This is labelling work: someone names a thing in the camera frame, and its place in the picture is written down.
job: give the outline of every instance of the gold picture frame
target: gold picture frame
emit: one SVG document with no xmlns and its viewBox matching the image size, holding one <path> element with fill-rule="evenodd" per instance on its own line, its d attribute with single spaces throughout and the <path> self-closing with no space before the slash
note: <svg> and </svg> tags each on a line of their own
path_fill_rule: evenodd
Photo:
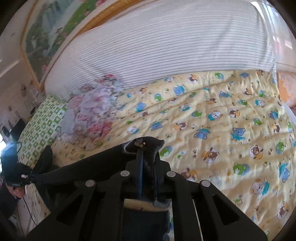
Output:
<svg viewBox="0 0 296 241">
<path fill-rule="evenodd" d="M 75 31 L 75 29 L 73 29 L 73 32 L 76 32 L 74 35 L 69 34 L 69 36 L 66 36 L 66 39 L 64 40 L 65 43 L 63 43 L 62 45 L 60 45 L 59 49 L 54 53 L 54 56 L 52 57 L 52 59 L 49 61 L 49 63 L 46 66 L 46 70 L 43 71 L 43 75 L 42 77 L 40 77 L 40 73 L 39 73 L 39 77 L 36 76 L 36 71 L 34 71 L 31 62 L 29 61 L 26 51 L 24 50 L 24 46 L 25 43 L 25 38 L 27 35 L 27 28 L 28 28 L 28 23 L 30 21 L 30 17 L 32 16 L 37 4 L 40 3 L 40 1 L 42 3 L 46 2 L 46 1 L 51 1 L 52 0 L 36 0 L 34 5 L 32 6 L 28 17 L 26 19 L 25 22 L 25 26 L 24 29 L 22 31 L 21 34 L 21 38 L 20 38 L 20 49 L 21 49 L 21 55 L 26 63 L 26 65 L 28 66 L 32 76 L 33 76 L 33 83 L 34 85 L 37 87 L 37 89 L 39 91 L 43 91 L 44 90 L 44 81 L 46 79 L 46 76 L 48 75 L 49 71 L 51 70 L 51 68 L 53 67 L 54 63 L 56 62 L 56 60 L 58 59 L 59 55 L 62 53 L 62 51 L 65 49 L 65 47 L 79 34 L 84 33 L 88 30 L 91 30 L 95 27 L 98 27 L 100 25 L 102 25 L 103 23 L 105 23 L 106 21 L 108 21 L 109 19 L 111 19 L 112 17 L 116 16 L 117 14 L 121 13 L 122 11 L 128 9 L 129 7 L 140 3 L 141 0 L 118 0 L 116 2 L 113 1 L 112 4 L 110 4 L 109 6 L 107 6 L 105 9 L 103 9 L 101 12 L 99 12 L 97 15 L 95 15 L 90 21 L 88 21 L 84 26 L 80 27 L 80 30 Z M 76 0 L 56 0 L 56 1 L 76 1 Z M 84 0 L 83 2 L 89 2 L 89 1 L 99 1 L 99 0 Z M 34 36 L 32 37 L 32 39 L 30 39 L 32 45 L 35 41 Z"/>
</svg>

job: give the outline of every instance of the black device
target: black device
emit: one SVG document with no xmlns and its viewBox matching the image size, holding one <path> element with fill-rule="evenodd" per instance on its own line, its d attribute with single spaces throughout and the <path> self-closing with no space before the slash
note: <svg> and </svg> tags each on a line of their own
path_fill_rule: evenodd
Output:
<svg viewBox="0 0 296 241">
<path fill-rule="evenodd" d="M 139 199 L 152 186 L 154 196 L 171 199 L 175 241 L 267 241 L 265 233 L 208 180 L 195 183 L 172 172 L 157 152 L 153 181 L 144 180 L 141 145 L 136 159 L 109 180 L 88 180 L 35 227 L 26 241 L 120 240 L 124 199 Z"/>
</svg>

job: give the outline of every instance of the landscape painting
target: landscape painting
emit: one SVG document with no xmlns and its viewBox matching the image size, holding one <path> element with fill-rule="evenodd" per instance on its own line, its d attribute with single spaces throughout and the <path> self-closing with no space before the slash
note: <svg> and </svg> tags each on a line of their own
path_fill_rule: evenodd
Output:
<svg viewBox="0 0 296 241">
<path fill-rule="evenodd" d="M 38 83 L 67 36 L 106 0 L 37 0 L 22 47 Z"/>
</svg>

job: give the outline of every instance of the bear print bed sheet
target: bear print bed sheet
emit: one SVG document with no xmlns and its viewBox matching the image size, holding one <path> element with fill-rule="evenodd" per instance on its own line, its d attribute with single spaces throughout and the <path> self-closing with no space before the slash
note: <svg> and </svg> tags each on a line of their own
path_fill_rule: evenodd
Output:
<svg viewBox="0 0 296 241">
<path fill-rule="evenodd" d="M 211 181 L 270 240 L 278 234 L 295 208 L 296 142 L 271 73 L 175 75 L 125 91 L 119 104 L 99 151 L 164 139 L 160 156 L 172 170 Z"/>
</svg>

